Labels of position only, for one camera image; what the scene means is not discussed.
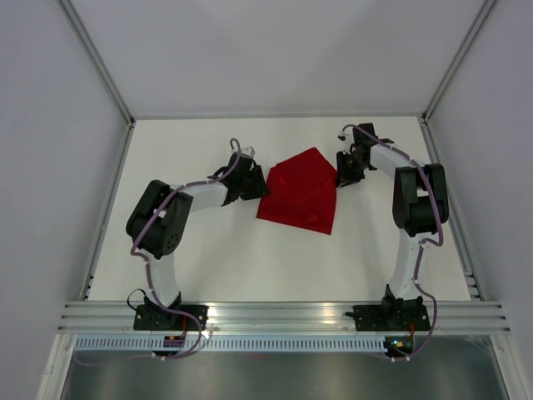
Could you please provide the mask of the red cloth napkin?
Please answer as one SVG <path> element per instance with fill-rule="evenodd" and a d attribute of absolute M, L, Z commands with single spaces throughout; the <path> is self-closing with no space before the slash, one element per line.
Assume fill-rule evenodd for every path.
<path fill-rule="evenodd" d="M 272 167 L 257 218 L 330 235 L 336 214 L 336 169 L 311 147 Z"/>

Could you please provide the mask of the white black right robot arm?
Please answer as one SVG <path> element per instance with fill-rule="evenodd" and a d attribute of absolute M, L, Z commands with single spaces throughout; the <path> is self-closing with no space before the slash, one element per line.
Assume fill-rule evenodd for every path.
<path fill-rule="evenodd" d="M 355 306 L 347 315 L 359 332 L 428 332 L 431 324 L 424 304 L 420 273 L 426 249 L 444 242 L 443 225 L 450 214 L 446 173 L 439 163 L 422 164 L 388 138 L 379 138 L 372 123 L 347 124 L 338 138 L 336 185 L 360 182 L 366 171 L 379 170 L 393 182 L 391 212 L 399 230 L 396 265 L 377 306 Z"/>

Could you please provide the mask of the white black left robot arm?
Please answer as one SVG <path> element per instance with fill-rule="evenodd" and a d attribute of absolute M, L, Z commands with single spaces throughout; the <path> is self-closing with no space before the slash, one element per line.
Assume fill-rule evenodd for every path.
<path fill-rule="evenodd" d="M 172 186 L 160 180 L 148 183 L 127 220 L 132 254 L 146 263 L 149 291 L 136 310 L 137 319 L 150 328 L 172 330 L 184 321 L 173 253 L 182 240 L 191 213 L 265 197 L 269 190 L 253 147 L 234 151 L 229 163 L 206 181 Z"/>

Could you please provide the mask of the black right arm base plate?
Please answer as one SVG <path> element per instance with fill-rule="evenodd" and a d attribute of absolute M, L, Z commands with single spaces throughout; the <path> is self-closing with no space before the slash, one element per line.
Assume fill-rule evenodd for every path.
<path fill-rule="evenodd" d="M 380 305 L 359 305 L 345 315 L 354 321 L 358 332 L 429 332 L 431 328 L 424 306 L 386 311 Z"/>

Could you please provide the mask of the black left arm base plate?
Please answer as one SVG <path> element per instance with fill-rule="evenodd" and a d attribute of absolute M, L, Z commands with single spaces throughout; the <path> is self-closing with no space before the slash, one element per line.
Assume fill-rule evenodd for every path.
<path fill-rule="evenodd" d="M 181 305 L 180 311 L 195 317 L 201 328 L 204 328 L 208 319 L 208 306 L 200 304 Z M 152 303 L 137 307 L 133 323 L 134 331 L 198 331 L 198 326 L 190 317 L 164 311 Z"/>

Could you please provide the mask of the aluminium frame post right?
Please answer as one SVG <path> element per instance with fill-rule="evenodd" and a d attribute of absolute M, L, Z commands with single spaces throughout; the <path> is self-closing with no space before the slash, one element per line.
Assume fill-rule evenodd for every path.
<path fill-rule="evenodd" d="M 461 65 L 466 60 L 471 48 L 474 46 L 476 39 L 481 34 L 482 29 L 490 19 L 491 14 L 498 5 L 498 0 L 484 0 L 481 3 L 479 10 L 476 12 L 470 26 L 468 27 L 465 36 L 462 38 L 459 47 L 454 53 L 451 62 L 441 80 L 439 81 L 436 90 L 433 92 L 430 101 L 426 108 L 421 113 L 419 121 L 422 124 L 427 124 L 430 121 L 431 116 L 435 113 L 442 98 L 446 94 L 449 86 L 452 84 L 453 79 L 459 72 Z"/>

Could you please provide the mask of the aluminium frame post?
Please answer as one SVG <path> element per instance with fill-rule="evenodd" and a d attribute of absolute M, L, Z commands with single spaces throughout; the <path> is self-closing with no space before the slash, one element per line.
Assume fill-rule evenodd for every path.
<path fill-rule="evenodd" d="M 61 10 L 63 16 L 66 18 L 83 51 L 87 54 L 89 61 L 96 69 L 97 75 L 101 79 L 114 105 L 122 115 L 122 118 L 126 122 L 127 126 L 131 128 L 135 123 L 135 118 L 126 105 L 126 102 L 124 101 L 120 91 L 118 90 L 118 87 L 100 52 L 94 44 L 91 34 L 87 30 L 87 27 L 78 13 L 74 2 L 71 0 L 57 0 L 56 4 Z"/>
<path fill-rule="evenodd" d="M 427 124 L 430 121 L 431 116 L 435 113 L 442 98 L 446 94 L 449 86 L 452 84 L 453 79 L 459 72 L 461 65 L 466 60 L 471 48 L 474 46 L 476 39 L 481 34 L 482 29 L 490 19 L 491 14 L 498 5 L 498 0 L 484 0 L 481 3 L 479 10 L 476 12 L 470 26 L 468 27 L 465 36 L 462 38 L 459 47 L 454 53 L 451 62 L 441 80 L 439 81 L 436 90 L 433 92 L 430 101 L 426 108 L 421 113 L 419 121 L 422 124 Z"/>

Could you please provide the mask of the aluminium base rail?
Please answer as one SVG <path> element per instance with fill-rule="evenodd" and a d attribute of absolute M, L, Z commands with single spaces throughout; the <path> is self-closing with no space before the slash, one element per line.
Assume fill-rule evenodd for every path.
<path fill-rule="evenodd" d="M 206 329 L 211 333 L 347 335 L 356 324 L 347 314 L 378 302 L 207 302 Z M 444 301 L 433 310 L 436 335 L 509 335 L 511 327 L 498 302 Z M 67 302 L 58 333 L 131 333 L 134 311 L 124 302 Z"/>

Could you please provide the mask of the aluminium frame post left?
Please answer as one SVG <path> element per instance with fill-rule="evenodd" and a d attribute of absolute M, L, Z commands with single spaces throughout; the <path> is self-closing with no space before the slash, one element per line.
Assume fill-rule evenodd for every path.
<path fill-rule="evenodd" d="M 126 102 L 124 101 L 120 91 L 118 90 L 118 87 L 100 52 L 94 44 L 91 34 L 87 30 L 87 27 L 78 13 L 74 2 L 71 0 L 57 0 L 56 4 L 61 10 L 63 16 L 66 18 L 83 51 L 87 54 L 89 61 L 96 69 L 97 75 L 101 79 L 114 105 L 122 115 L 122 118 L 126 122 L 127 126 L 131 128 L 135 123 L 135 118 L 126 105 Z"/>

